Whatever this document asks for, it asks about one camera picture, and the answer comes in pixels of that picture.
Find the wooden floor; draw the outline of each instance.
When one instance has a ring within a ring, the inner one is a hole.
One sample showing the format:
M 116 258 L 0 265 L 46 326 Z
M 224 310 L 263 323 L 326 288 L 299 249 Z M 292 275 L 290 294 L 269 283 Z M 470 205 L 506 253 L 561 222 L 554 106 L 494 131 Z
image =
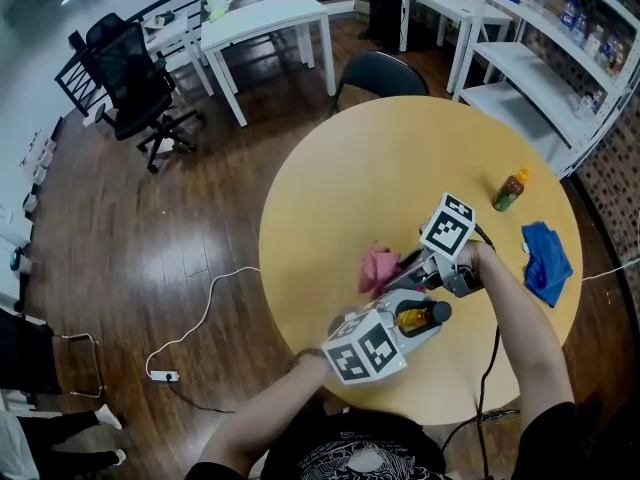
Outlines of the wooden floor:
M 363 28 L 350 18 L 332 22 L 337 75 L 354 53 L 374 48 L 356 39 Z M 122 446 L 129 456 L 101 478 L 181 478 L 221 421 L 148 380 L 145 358 L 199 320 L 214 276 L 258 266 L 260 216 L 270 184 L 289 152 L 326 117 L 317 37 L 314 48 L 319 68 L 309 70 L 299 63 L 290 34 L 233 47 L 227 59 L 249 121 L 245 129 L 219 90 L 207 98 L 190 68 L 174 73 L 179 111 L 198 108 L 207 121 L 185 127 L 198 152 L 158 162 L 156 176 L 146 172 L 134 140 L 118 143 L 102 126 L 84 129 L 75 111 L 63 125 L 34 214 L 35 267 L 26 312 L 46 318 L 58 332 L 90 332 L 100 341 L 107 400 L 127 426 L 120 433 L 92 429 L 75 446 Z M 423 74 L 433 96 L 445 97 L 452 55 L 451 48 L 432 47 L 401 58 Z M 363 99 L 348 91 L 343 106 Z M 583 203 L 570 184 L 565 187 L 579 222 L 585 275 L 611 268 Z M 615 276 L 585 284 L 564 349 L 590 430 L 601 428 L 636 389 L 629 325 Z M 58 352 L 64 386 L 87 387 L 83 350 Z M 206 324 L 154 359 L 152 368 L 178 370 L 179 389 L 200 404 L 234 409 L 282 375 L 289 358 L 260 278 L 246 272 L 219 283 Z M 65 411 L 99 406 L 77 397 L 59 397 L 59 403 Z M 519 420 L 485 428 L 492 471 L 508 477 Z M 450 429 L 426 431 L 442 442 Z M 469 427 L 453 440 L 449 467 L 477 478 L 480 459 Z

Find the round table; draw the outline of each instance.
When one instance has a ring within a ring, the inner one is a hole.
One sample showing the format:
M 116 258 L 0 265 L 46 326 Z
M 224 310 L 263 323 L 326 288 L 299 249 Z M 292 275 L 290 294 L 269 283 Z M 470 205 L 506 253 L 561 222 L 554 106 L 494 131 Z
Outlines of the round table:
M 524 193 L 497 212 L 493 195 L 522 167 L 531 170 Z M 406 96 L 357 105 L 325 121 L 294 149 L 271 186 L 260 268 L 273 318 L 294 352 L 320 346 L 336 314 L 368 302 L 357 293 L 361 259 L 376 241 L 402 254 L 415 248 L 418 228 L 443 192 L 476 210 L 478 224 L 518 279 L 528 262 L 521 227 L 544 221 L 557 231 L 574 274 L 555 309 L 538 302 L 564 343 L 580 299 L 582 250 L 562 186 L 544 159 L 499 121 L 448 100 Z M 444 288 L 429 295 L 448 301 L 453 315 L 407 357 L 407 368 L 357 386 L 333 378 L 327 387 L 354 406 L 421 424 L 473 417 L 496 328 L 489 298 L 484 290 L 461 299 Z M 518 394 L 501 346 L 484 409 Z

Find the black mesh chair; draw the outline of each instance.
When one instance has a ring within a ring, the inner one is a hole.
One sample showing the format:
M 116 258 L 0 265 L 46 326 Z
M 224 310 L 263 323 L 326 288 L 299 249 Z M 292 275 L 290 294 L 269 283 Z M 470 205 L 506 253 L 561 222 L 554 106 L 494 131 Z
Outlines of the black mesh chair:
M 382 52 L 359 53 L 347 62 L 331 102 L 329 117 L 339 110 L 338 98 L 345 84 L 365 89 L 381 98 L 429 96 L 429 87 L 420 73 Z
M 0 309 L 0 388 L 27 393 L 62 394 L 53 353 L 53 339 L 86 340 L 91 353 L 97 387 L 94 392 L 71 391 L 70 395 L 100 398 L 105 391 L 98 362 L 98 342 L 90 334 L 56 335 L 47 323 L 35 323 L 24 314 Z
M 116 140 L 153 128 L 155 133 L 141 142 L 138 149 L 146 152 L 146 145 L 153 142 L 147 168 L 154 174 L 158 168 L 153 161 L 163 139 L 173 139 L 188 151 L 196 150 L 195 144 L 181 139 L 172 130 L 192 116 L 200 120 L 204 116 L 195 110 L 176 119 L 163 116 L 171 106 L 171 93 L 176 86 L 165 69 L 166 61 L 154 62 L 147 53 L 140 23 L 129 23 L 114 13 L 108 14 L 89 29 L 86 42 L 82 63 L 96 84 L 105 88 L 118 110 L 112 119 L 105 113 L 103 103 L 96 112 L 96 122 L 104 119 L 109 123 Z

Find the white cable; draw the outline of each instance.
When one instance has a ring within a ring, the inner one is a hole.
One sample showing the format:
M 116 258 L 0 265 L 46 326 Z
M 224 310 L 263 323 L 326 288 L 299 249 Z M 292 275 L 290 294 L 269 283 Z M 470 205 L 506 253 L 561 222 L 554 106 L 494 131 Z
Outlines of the white cable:
M 147 375 L 151 378 L 151 374 L 149 373 L 149 361 L 151 361 L 151 358 L 155 355 L 158 355 L 160 352 L 162 352 L 165 348 L 167 348 L 169 345 L 175 345 L 176 343 L 181 343 L 185 340 L 185 338 L 187 336 L 189 336 L 189 334 L 191 334 L 192 332 L 195 332 L 198 327 L 200 327 L 204 321 L 207 319 L 207 315 L 209 314 L 209 308 L 211 307 L 211 297 L 213 296 L 213 287 L 216 285 L 216 283 L 218 282 L 219 279 L 223 279 L 225 277 L 231 277 L 231 276 L 235 276 L 236 274 L 239 274 L 240 272 L 242 272 L 243 270 L 255 270 L 256 272 L 260 272 L 259 268 L 255 268 L 255 267 L 242 267 L 238 270 L 236 270 L 235 272 L 231 272 L 230 274 L 223 274 L 221 276 L 216 277 L 213 281 L 211 281 L 211 286 L 209 287 L 209 300 L 207 301 L 207 307 L 204 310 L 204 314 L 202 315 L 202 318 L 200 319 L 200 321 L 191 329 L 189 329 L 186 333 L 184 333 L 184 336 L 182 338 L 180 338 L 179 340 L 173 340 L 173 341 L 169 341 L 168 343 L 165 343 L 164 345 L 162 345 L 158 350 L 156 350 L 155 352 L 153 352 L 149 357 L 147 357 L 147 362 L 144 365 L 144 370 L 145 372 L 147 372 Z
M 640 252 L 640 210 L 638 210 L 638 218 L 636 220 L 636 239 L 637 239 L 638 252 Z M 630 267 L 631 265 L 635 265 L 639 261 L 640 261 L 640 258 L 636 258 L 635 260 L 630 261 L 629 263 L 625 263 L 621 267 L 614 268 L 613 270 L 609 270 L 609 272 L 603 272 L 602 274 L 598 274 L 597 276 L 585 277 L 582 280 L 582 282 L 589 281 L 591 279 L 598 279 L 599 277 L 606 276 L 608 274 L 613 274 L 618 270 L 622 270 L 623 268 L 627 268 L 627 267 Z

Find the white wall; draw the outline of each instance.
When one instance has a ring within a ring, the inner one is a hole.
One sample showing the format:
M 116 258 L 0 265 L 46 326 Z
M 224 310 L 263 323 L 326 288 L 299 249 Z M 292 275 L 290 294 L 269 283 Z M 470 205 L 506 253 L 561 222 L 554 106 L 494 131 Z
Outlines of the white wall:
M 16 25 L 0 14 L 0 203 L 21 205 L 30 183 L 18 164 L 33 134 L 74 108 L 54 81 L 72 55 L 67 37 L 74 30 L 84 36 L 109 12 L 126 19 L 156 1 L 72 0 L 64 7 L 54 1 Z

